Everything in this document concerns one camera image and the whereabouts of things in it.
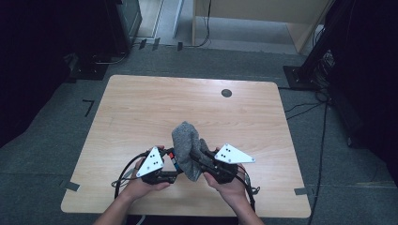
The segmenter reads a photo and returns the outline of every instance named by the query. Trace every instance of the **wooden table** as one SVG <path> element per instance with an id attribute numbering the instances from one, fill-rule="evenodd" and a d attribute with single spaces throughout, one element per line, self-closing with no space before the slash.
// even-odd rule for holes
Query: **wooden table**
<path id="1" fill-rule="evenodd" d="M 196 17 L 207 17 L 209 1 L 193 1 L 192 45 L 195 45 Z M 296 50 L 301 53 L 333 2 L 333 0 L 212 0 L 210 17 L 286 23 Z M 181 3 L 183 0 L 179 3 L 178 17 L 182 8 Z"/>
<path id="2" fill-rule="evenodd" d="M 231 97 L 222 95 L 232 91 Z M 171 133 L 193 124 L 210 149 L 230 143 L 256 159 L 245 164 L 259 217 L 306 218 L 310 206 L 278 88 L 273 82 L 241 82 L 164 77 L 111 77 L 88 133 L 61 208 L 70 213 L 102 213 L 114 199 L 111 183 L 125 165 L 156 144 L 173 146 Z M 173 165 L 165 157 L 164 170 Z M 234 216 L 203 176 L 181 174 L 161 192 L 135 202 L 134 215 Z"/>

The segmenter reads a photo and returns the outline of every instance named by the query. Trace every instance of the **floor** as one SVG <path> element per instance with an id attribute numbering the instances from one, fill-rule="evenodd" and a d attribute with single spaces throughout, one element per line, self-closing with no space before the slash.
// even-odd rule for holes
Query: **floor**
<path id="1" fill-rule="evenodd" d="M 193 0 L 185 1 L 176 30 L 176 36 L 173 37 L 178 2 L 178 0 L 141 0 L 140 6 L 143 14 L 143 23 L 138 34 L 138 39 L 147 38 L 150 41 L 154 38 L 160 38 L 160 44 L 177 45 L 178 42 L 183 42 L 184 46 L 191 46 Z M 200 17 L 197 17 L 196 20 L 195 41 L 196 44 L 201 44 L 207 34 L 206 20 Z M 320 25 L 316 29 L 315 34 L 321 29 L 322 26 Z M 149 35 L 143 35 L 143 33 L 148 34 L 148 32 L 144 32 L 147 30 L 153 30 L 154 32 L 149 32 Z M 209 41 L 203 48 L 298 54 L 284 22 L 210 18 L 209 30 Z M 301 54 L 308 55 L 312 47 L 313 43 L 308 43 Z"/>

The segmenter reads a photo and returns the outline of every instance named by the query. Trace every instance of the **dark wall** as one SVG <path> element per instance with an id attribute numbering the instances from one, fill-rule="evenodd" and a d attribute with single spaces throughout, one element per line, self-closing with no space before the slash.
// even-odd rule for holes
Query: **dark wall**
<path id="1" fill-rule="evenodd" d="M 338 38 L 331 45 L 337 57 L 328 80 L 362 122 L 349 135 L 385 160 L 397 182 L 398 2 L 354 2 L 346 26 L 336 31 Z M 342 117 L 349 120 L 346 112 Z"/>
<path id="2" fill-rule="evenodd" d="M 0 3 L 0 147 L 27 129 L 69 75 L 68 47 L 43 15 L 31 1 Z"/>

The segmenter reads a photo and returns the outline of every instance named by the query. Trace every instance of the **person's left hand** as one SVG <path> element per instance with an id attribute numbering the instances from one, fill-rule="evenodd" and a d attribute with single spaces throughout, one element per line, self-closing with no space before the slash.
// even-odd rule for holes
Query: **person's left hand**
<path id="1" fill-rule="evenodd" d="M 157 146 L 159 149 L 163 149 L 164 146 Z M 138 172 L 138 168 L 140 168 L 141 163 L 143 162 L 143 158 L 141 158 L 134 167 L 134 173 L 131 175 L 131 178 L 135 178 Z M 135 201 L 144 197 L 146 194 L 151 192 L 152 190 L 163 190 L 169 187 L 170 184 L 167 182 L 159 183 L 157 185 L 149 185 L 145 183 L 141 178 L 130 180 L 126 187 L 123 189 L 122 193 L 127 195 L 129 199 Z"/>

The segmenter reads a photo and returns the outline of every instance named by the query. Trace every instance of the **hand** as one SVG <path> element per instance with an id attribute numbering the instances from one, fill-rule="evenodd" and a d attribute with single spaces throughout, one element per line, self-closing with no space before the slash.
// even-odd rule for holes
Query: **hand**
<path id="1" fill-rule="evenodd" d="M 164 146 L 157 146 L 159 149 L 163 149 Z M 131 175 L 131 178 L 136 178 L 136 174 L 138 172 L 138 168 L 140 168 L 143 159 L 141 158 L 134 167 L 134 173 Z M 146 194 L 151 192 L 152 190 L 163 190 L 169 187 L 170 184 L 167 182 L 160 183 L 157 185 L 149 185 L 145 183 L 141 178 L 130 180 L 126 185 L 122 193 L 129 197 L 129 199 L 133 202 L 137 199 L 144 197 Z"/>
<path id="2" fill-rule="evenodd" d="M 237 175 L 244 180 L 245 177 L 244 177 L 243 170 L 244 170 L 244 167 L 241 164 L 238 164 Z M 217 191 L 219 191 L 222 198 L 231 207 L 241 203 L 242 201 L 247 202 L 246 189 L 245 189 L 244 185 L 236 178 L 230 183 L 220 185 L 210 173 L 204 172 L 203 175 L 204 175 L 205 179 L 207 180 L 207 184 L 210 187 L 215 188 Z"/>

